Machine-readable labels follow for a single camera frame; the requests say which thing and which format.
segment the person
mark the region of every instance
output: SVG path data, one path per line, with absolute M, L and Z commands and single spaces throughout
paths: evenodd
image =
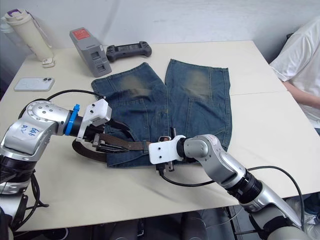
M 320 16 L 291 35 L 270 66 L 320 135 Z M 299 200 L 289 198 L 287 203 L 300 216 Z M 316 192 L 304 200 L 304 228 L 314 240 L 320 240 L 319 217 Z

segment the gray device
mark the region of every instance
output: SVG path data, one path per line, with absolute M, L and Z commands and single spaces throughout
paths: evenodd
M 111 45 L 106 48 L 106 57 L 110 62 L 135 55 L 149 57 L 151 53 L 152 49 L 146 41 L 121 46 Z
M 49 91 L 55 79 L 53 77 L 24 77 L 15 85 L 16 92 L 47 92 Z
M 86 28 L 71 30 L 69 35 L 93 76 L 97 78 L 111 73 L 103 46 Z

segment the shoe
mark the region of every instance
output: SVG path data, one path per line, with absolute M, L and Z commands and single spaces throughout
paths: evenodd
M 298 217 L 301 218 L 301 204 L 300 204 L 300 201 L 298 199 L 289 198 L 285 202 L 295 211 L 295 213 L 298 215 Z M 317 219 L 316 215 L 313 215 L 313 214 L 310 214 L 310 213 L 307 213 L 306 211 L 304 211 L 304 224 L 315 225 L 316 224 L 316 222 L 315 222 L 316 219 Z
M 305 224 L 304 231 L 312 240 L 320 240 L 320 223 L 317 225 Z

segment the white t-shirt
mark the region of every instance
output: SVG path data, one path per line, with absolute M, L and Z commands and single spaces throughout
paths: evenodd
M 320 97 L 320 16 L 298 29 L 270 63 L 277 77 Z M 314 128 L 320 128 L 320 109 L 300 104 Z

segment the small white object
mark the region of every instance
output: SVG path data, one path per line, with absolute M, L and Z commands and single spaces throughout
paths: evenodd
M 50 57 L 42 60 L 42 67 L 44 68 L 51 68 L 55 65 L 55 60 Z
M 167 163 L 170 161 L 182 161 L 182 157 L 178 155 L 177 143 L 183 135 L 175 136 L 170 141 L 159 141 L 149 145 L 149 159 L 152 164 Z
M 108 102 L 100 99 L 86 107 L 76 141 L 81 142 L 87 126 L 100 126 L 110 121 L 112 109 Z
M 53 77 L 24 77 L 15 85 L 14 90 L 16 92 L 47 92 L 54 83 Z

